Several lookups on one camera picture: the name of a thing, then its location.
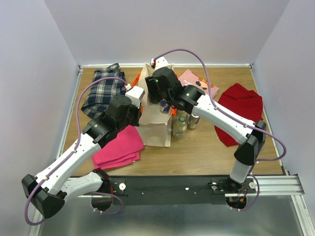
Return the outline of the beige canvas bag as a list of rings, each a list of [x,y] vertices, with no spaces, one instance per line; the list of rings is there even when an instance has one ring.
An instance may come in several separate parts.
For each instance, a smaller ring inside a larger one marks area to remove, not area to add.
[[[149,100],[149,92],[145,78],[152,76],[155,70],[150,64],[144,64],[140,73],[138,86],[145,94],[141,99],[143,106],[142,116],[137,131],[146,146],[170,147],[171,143],[171,109],[167,113],[160,111],[160,104],[153,104]]]

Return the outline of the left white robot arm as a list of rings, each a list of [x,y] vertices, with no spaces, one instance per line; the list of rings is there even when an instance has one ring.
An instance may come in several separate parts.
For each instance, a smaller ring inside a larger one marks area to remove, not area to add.
[[[27,174],[23,177],[26,218],[29,205],[33,205],[44,219],[51,218],[62,209],[71,193],[65,182],[88,157],[114,140],[127,126],[138,126],[141,99],[141,95],[115,96],[105,113],[80,129],[74,144],[55,162],[35,176]]]

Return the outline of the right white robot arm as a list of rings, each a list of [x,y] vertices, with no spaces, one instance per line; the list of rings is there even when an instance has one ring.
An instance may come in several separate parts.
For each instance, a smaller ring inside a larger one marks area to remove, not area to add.
[[[206,119],[238,143],[234,152],[236,160],[225,187],[232,193],[243,189],[265,143],[266,123],[262,120],[254,122],[233,113],[212,101],[205,91],[194,85],[183,86],[175,72],[168,67],[156,70],[152,76],[145,78],[145,82],[150,101],[163,99],[178,111]]]

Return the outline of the green cap glass bottle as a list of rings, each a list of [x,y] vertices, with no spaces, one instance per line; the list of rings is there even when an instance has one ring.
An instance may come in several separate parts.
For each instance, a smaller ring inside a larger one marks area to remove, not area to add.
[[[189,117],[189,114],[185,111],[176,110],[176,118],[184,117],[185,119]]]
[[[187,118],[186,117],[177,117],[173,125],[173,135],[177,138],[184,137],[187,130]]]

